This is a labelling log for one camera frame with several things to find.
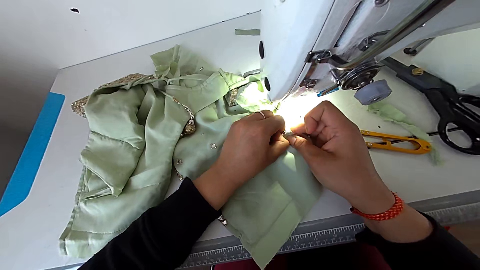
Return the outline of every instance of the hand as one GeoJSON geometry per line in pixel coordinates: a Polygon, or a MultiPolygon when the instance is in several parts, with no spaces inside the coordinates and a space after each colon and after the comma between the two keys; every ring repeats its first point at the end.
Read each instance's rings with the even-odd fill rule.
{"type": "MultiPolygon", "coordinates": [[[[323,101],[292,128],[290,144],[305,158],[318,181],[366,214],[390,209],[395,198],[378,175],[358,127],[332,103],[323,101]]],[[[409,243],[432,232],[430,222],[408,205],[386,221],[364,219],[372,231],[392,242],[409,243]]]]}
{"type": "Polygon", "coordinates": [[[215,209],[235,189],[256,176],[290,146],[282,136],[285,121],[269,110],[253,113],[232,124],[215,164],[197,180],[195,186],[215,209]]]}

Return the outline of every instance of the ruler markings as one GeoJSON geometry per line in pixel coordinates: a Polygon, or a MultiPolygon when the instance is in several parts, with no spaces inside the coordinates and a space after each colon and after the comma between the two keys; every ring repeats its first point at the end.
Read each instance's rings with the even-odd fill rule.
{"type": "MultiPolygon", "coordinates": [[[[480,202],[463,206],[450,207],[426,212],[442,225],[450,225],[465,221],[480,219],[480,202]]],[[[365,228],[363,223],[341,226],[332,229],[320,230],[292,235],[279,249],[278,253],[287,253],[294,250],[348,243],[355,240],[355,234],[365,228]]],[[[180,268],[210,265],[221,262],[251,258],[250,253],[242,246],[236,245],[214,249],[210,251],[190,254],[180,268]]]]}

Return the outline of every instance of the woman's right hand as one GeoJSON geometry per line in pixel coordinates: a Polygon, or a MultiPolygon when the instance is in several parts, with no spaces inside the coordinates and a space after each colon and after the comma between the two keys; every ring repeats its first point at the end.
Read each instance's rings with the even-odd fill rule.
{"type": "MultiPolygon", "coordinates": [[[[358,127],[328,101],[313,108],[304,120],[305,124],[292,131],[307,134],[308,139],[293,135],[288,141],[318,181],[363,213],[389,210],[395,198],[375,170],[358,127]]],[[[364,222],[384,239],[398,243],[416,242],[432,232],[430,222],[408,205],[395,218],[364,222]]]]}
{"type": "Polygon", "coordinates": [[[363,213],[384,212],[395,198],[383,183],[358,127],[329,101],[323,101],[292,128],[288,137],[326,188],[363,213]]]}

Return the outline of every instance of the silver ring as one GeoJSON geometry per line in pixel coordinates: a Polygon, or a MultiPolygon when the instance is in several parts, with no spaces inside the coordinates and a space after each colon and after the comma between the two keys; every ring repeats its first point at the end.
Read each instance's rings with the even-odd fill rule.
{"type": "Polygon", "coordinates": [[[264,117],[264,119],[266,118],[265,115],[264,115],[264,113],[263,113],[261,110],[256,111],[256,112],[254,112],[254,113],[258,113],[258,112],[264,117]]]}

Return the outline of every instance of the red bracelet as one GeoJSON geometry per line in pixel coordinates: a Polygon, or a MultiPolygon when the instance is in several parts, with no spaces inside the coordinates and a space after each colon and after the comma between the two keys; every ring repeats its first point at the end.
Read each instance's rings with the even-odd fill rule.
{"type": "Polygon", "coordinates": [[[365,213],[360,212],[355,207],[350,208],[350,211],[352,211],[352,213],[354,213],[354,214],[360,215],[360,216],[362,216],[366,219],[373,220],[373,221],[385,221],[385,220],[392,219],[392,218],[398,216],[403,210],[403,200],[400,199],[400,197],[397,196],[395,193],[392,192],[392,194],[395,197],[395,203],[393,204],[393,206],[389,210],[387,210],[383,213],[365,214],[365,213]]]}

